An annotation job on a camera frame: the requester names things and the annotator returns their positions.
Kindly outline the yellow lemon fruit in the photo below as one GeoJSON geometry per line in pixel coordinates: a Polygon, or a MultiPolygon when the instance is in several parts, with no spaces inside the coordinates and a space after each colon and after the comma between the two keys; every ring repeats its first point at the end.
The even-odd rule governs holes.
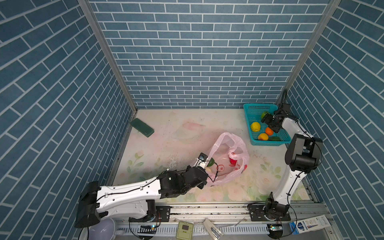
{"type": "Polygon", "coordinates": [[[251,125],[250,125],[250,129],[252,132],[259,132],[261,130],[261,124],[259,122],[253,122],[251,125]]]}

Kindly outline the yellow orange mango fruit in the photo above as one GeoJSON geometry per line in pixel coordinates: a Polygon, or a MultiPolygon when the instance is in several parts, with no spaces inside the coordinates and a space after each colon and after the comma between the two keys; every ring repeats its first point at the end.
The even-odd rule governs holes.
{"type": "Polygon", "coordinates": [[[269,135],[266,133],[261,133],[258,136],[259,141],[268,141],[269,140],[269,135]]]}

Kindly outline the pink plastic bag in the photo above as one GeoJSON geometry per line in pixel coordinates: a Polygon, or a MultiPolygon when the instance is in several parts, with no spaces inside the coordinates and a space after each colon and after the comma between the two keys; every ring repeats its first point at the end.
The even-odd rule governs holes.
{"type": "Polygon", "coordinates": [[[246,170],[250,161],[245,142],[231,133],[223,133],[211,147],[205,170],[207,186],[221,186],[234,181],[246,170]]]}

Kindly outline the green round fruit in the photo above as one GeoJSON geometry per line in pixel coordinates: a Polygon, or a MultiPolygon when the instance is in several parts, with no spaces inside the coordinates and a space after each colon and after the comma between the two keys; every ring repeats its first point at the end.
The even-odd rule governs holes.
{"type": "Polygon", "coordinates": [[[261,120],[262,120],[266,115],[268,115],[268,114],[269,114],[269,112],[267,112],[267,111],[263,112],[263,113],[261,114],[261,120]]]}

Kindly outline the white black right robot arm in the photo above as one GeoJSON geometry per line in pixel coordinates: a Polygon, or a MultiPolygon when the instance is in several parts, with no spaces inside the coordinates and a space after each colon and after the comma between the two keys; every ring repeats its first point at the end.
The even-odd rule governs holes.
{"type": "Polygon", "coordinates": [[[265,217],[269,220],[284,218],[290,208],[294,192],[302,179],[315,170],[322,162],[323,140],[309,134],[300,124],[299,119],[291,112],[291,106],[281,103],[271,115],[262,119],[277,133],[285,130],[291,143],[285,153],[287,170],[283,174],[278,188],[271,192],[264,207],[265,217]]]}

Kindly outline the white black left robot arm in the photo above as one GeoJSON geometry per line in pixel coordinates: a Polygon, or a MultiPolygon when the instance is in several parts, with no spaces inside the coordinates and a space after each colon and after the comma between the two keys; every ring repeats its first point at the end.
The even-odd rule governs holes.
{"type": "Polygon", "coordinates": [[[209,178],[201,167],[183,171],[163,171],[157,177],[122,186],[88,183],[79,196],[74,227],[97,225],[102,219],[128,217],[148,222],[156,215],[156,201],[176,198],[197,187],[203,189],[209,178]]]}

